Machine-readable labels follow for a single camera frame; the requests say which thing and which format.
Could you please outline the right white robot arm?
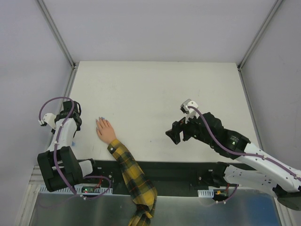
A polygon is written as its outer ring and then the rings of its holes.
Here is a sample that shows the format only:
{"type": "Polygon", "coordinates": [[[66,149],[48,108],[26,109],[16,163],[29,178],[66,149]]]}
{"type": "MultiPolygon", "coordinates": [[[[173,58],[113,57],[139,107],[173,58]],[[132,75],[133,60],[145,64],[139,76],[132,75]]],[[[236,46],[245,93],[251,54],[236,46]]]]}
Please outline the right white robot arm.
{"type": "Polygon", "coordinates": [[[252,170],[243,170],[221,162],[219,169],[212,173],[214,185],[247,186],[271,195],[287,208],[300,211],[300,170],[267,154],[242,134],[224,128],[221,120],[211,113],[175,121],[166,135],[176,145],[194,138],[209,145],[219,155],[252,167],[252,170]]]}

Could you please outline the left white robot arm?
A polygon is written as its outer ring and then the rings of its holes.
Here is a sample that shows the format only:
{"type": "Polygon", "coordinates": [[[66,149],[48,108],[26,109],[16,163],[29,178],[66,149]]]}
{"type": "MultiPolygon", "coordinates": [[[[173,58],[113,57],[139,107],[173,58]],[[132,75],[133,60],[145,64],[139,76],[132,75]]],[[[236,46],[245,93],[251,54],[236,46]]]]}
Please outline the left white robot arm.
{"type": "Polygon", "coordinates": [[[69,188],[76,194],[75,185],[83,183],[84,179],[95,183],[100,174],[93,159],[78,161],[72,151],[73,138],[82,125],[80,104],[67,98],[59,114],[41,116],[45,106],[40,109],[39,124],[50,126],[53,137],[47,150],[37,157],[44,183],[50,192],[69,188]]]}

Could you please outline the yellow plaid sleeve forearm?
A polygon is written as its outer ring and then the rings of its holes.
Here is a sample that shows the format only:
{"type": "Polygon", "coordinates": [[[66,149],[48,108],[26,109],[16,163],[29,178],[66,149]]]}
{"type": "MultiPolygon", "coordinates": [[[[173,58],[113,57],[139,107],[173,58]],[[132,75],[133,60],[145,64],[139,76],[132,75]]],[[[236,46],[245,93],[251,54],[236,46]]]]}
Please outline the yellow plaid sleeve forearm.
{"type": "Polygon", "coordinates": [[[130,151],[119,140],[108,145],[108,151],[117,161],[126,188],[136,205],[136,212],[129,221],[130,226],[149,226],[155,214],[158,192],[145,175],[130,151]]]}

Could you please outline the mannequin hand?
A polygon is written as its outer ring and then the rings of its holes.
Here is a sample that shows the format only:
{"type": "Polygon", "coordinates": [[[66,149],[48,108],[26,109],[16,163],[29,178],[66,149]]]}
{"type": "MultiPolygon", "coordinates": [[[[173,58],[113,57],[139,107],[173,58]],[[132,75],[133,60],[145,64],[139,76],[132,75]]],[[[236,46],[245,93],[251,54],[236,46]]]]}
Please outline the mannequin hand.
{"type": "Polygon", "coordinates": [[[96,133],[101,141],[106,144],[110,144],[116,138],[115,131],[110,123],[102,117],[96,119],[96,133]]]}

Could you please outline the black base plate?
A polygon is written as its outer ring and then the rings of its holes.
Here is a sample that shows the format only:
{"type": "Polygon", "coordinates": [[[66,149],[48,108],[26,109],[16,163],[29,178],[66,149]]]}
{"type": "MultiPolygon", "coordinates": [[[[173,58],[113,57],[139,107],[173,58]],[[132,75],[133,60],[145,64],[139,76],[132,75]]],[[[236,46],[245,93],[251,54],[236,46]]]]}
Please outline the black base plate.
{"type": "MultiPolygon", "coordinates": [[[[223,178],[227,164],[221,162],[150,162],[139,166],[155,186],[159,196],[197,197],[198,190],[209,187],[234,187],[238,182],[223,178]]],[[[93,176],[109,178],[113,194],[128,195],[117,161],[95,161],[93,176]]]]}

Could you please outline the left aluminium frame post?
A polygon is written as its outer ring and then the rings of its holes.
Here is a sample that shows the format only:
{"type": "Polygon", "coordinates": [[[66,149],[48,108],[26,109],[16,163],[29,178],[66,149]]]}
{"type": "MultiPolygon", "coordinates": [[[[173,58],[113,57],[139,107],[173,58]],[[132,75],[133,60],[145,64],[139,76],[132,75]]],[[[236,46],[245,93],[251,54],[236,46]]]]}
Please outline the left aluminium frame post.
{"type": "Polygon", "coordinates": [[[39,7],[46,23],[48,24],[51,33],[53,34],[54,39],[56,40],[59,48],[61,49],[64,57],[66,58],[68,64],[70,65],[71,69],[74,69],[76,66],[76,62],[73,60],[56,24],[54,19],[52,18],[49,9],[47,8],[44,0],[36,0],[37,6],[39,7]]]}

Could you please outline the aluminium frame post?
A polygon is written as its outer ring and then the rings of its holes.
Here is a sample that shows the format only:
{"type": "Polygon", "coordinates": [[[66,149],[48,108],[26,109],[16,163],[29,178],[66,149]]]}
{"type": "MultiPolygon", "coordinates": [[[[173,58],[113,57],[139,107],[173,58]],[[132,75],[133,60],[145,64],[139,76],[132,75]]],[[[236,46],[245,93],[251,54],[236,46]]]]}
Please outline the aluminium frame post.
{"type": "Polygon", "coordinates": [[[44,0],[36,0],[37,6],[39,7],[46,23],[48,24],[51,33],[53,34],[54,39],[56,40],[59,48],[61,49],[64,57],[66,58],[68,64],[70,65],[71,69],[74,69],[76,66],[76,62],[73,60],[56,24],[54,19],[52,18],[49,9],[47,8],[44,0]]]}
{"type": "Polygon", "coordinates": [[[243,67],[245,66],[247,60],[249,59],[250,55],[252,54],[252,52],[254,51],[256,45],[259,43],[259,41],[261,40],[262,36],[264,35],[265,31],[267,30],[269,24],[271,23],[273,17],[275,16],[275,14],[278,12],[279,8],[281,7],[281,5],[284,3],[284,0],[276,0],[271,9],[269,10],[267,16],[265,17],[265,19],[263,20],[259,30],[257,31],[256,35],[254,36],[254,38],[251,41],[251,44],[249,45],[248,49],[246,50],[242,60],[239,62],[239,64],[237,65],[238,71],[240,72],[243,67]]]}

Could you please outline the right aluminium frame post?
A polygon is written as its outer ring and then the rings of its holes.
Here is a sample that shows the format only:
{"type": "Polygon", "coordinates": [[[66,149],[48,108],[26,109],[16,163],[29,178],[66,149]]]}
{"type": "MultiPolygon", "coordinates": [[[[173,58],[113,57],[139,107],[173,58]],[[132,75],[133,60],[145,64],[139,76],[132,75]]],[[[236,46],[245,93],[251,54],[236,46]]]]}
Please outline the right aluminium frame post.
{"type": "Polygon", "coordinates": [[[239,64],[237,65],[238,71],[240,72],[243,67],[245,66],[247,60],[249,59],[250,55],[252,54],[252,52],[254,51],[256,45],[259,43],[259,41],[261,40],[262,36],[264,35],[265,31],[267,30],[269,24],[271,23],[273,17],[275,16],[275,14],[278,12],[279,8],[281,7],[281,5],[284,3],[284,0],[276,0],[271,9],[269,10],[267,16],[265,17],[265,19],[263,20],[259,30],[257,31],[256,35],[254,36],[254,38],[251,41],[251,44],[249,45],[248,49],[246,50],[242,60],[239,62],[239,64]]]}

